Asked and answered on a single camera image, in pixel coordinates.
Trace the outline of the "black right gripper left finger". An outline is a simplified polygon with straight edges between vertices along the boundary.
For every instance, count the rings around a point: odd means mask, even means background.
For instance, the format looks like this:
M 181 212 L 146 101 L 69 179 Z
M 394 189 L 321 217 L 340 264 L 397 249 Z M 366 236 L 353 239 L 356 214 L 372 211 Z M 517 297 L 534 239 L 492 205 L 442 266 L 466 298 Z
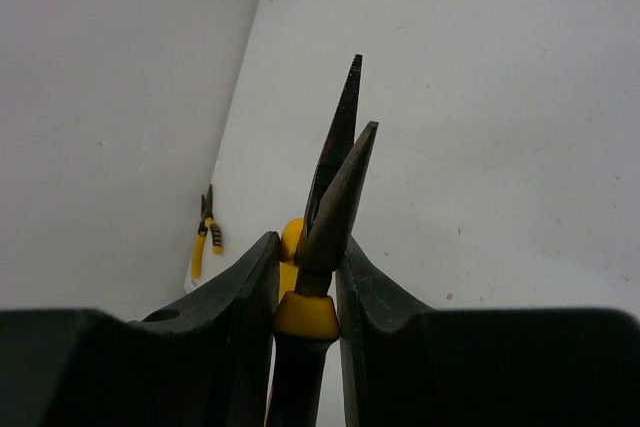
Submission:
M 212 280 L 134 322 L 149 336 L 136 344 L 141 376 L 128 425 L 262 425 L 278 242 L 264 234 Z

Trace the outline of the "yellow pliers corner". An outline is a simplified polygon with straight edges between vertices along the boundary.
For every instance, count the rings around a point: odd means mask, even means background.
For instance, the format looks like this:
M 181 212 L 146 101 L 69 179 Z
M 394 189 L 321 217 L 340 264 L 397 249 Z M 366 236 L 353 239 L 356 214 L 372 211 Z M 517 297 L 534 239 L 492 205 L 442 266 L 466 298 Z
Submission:
M 328 291 L 345 257 L 378 130 L 375 121 L 356 130 L 362 62 L 361 55 L 351 62 L 305 207 L 295 285 L 274 314 L 269 426 L 315 425 L 327 352 L 340 337 Z

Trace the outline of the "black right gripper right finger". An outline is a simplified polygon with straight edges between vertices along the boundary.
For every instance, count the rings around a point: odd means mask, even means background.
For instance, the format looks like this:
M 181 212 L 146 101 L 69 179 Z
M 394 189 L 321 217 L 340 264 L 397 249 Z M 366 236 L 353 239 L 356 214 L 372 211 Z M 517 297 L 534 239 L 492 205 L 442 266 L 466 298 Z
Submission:
M 434 370 L 423 320 L 433 311 L 351 239 L 336 274 L 348 426 L 433 426 Z

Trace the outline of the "yellow pliers near left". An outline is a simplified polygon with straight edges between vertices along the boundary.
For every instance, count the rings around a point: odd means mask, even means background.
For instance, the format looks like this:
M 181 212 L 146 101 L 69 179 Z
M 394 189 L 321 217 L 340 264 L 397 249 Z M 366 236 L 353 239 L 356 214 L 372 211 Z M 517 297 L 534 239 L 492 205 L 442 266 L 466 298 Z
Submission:
M 206 192 L 200 197 L 200 220 L 190 262 L 190 277 L 192 280 L 201 278 L 204 248 L 207 239 L 211 240 L 212 253 L 221 255 L 223 253 L 222 232 L 213 214 L 212 185 L 209 185 Z

